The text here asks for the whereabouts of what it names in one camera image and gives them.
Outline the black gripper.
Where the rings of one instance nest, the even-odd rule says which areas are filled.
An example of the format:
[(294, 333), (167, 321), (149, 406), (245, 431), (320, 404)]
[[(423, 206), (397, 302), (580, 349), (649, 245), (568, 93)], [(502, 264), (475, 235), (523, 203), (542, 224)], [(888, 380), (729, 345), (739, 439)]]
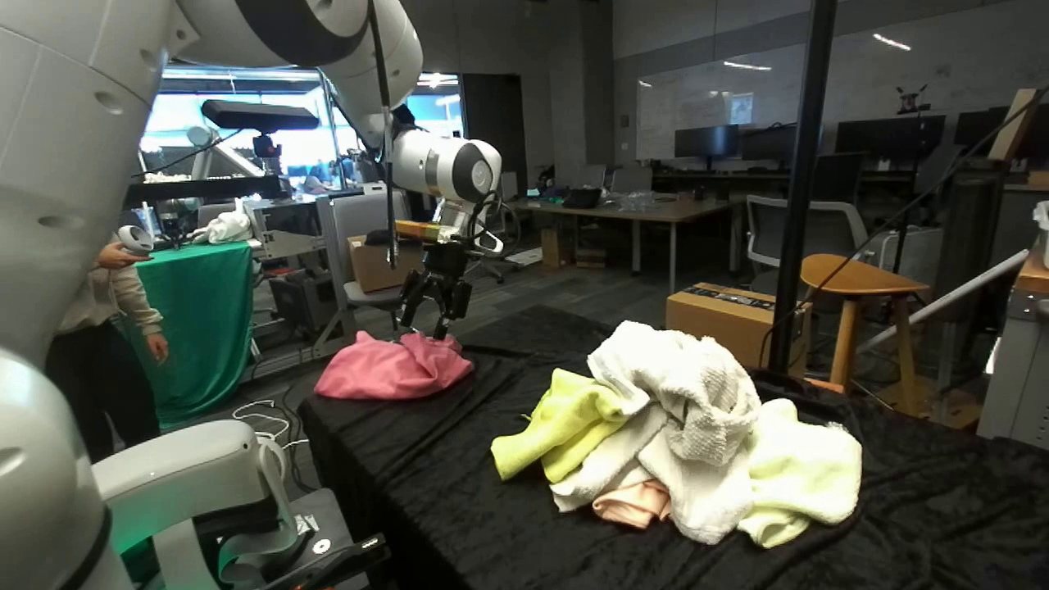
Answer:
[(469, 310), (473, 283), (464, 269), (475, 263), (475, 251), (461, 243), (429, 243), (423, 248), (423, 269), (402, 283), (402, 302), (392, 310), (397, 332), (417, 329), (417, 308), (423, 297), (440, 304), (440, 321), (434, 336), (450, 336), (452, 325)]

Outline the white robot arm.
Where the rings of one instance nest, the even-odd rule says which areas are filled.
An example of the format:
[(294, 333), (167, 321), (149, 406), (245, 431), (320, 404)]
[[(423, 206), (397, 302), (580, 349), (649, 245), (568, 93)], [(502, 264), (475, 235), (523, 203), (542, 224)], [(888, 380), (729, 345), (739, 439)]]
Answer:
[(131, 590), (127, 548), (285, 502), (272, 452), (239, 419), (94, 463), (42, 375), (175, 58), (315, 69), (384, 145), (392, 186), (458, 212), (497, 190), (496, 151), (392, 123), (423, 71), (399, 0), (0, 0), (0, 581), (13, 590)]

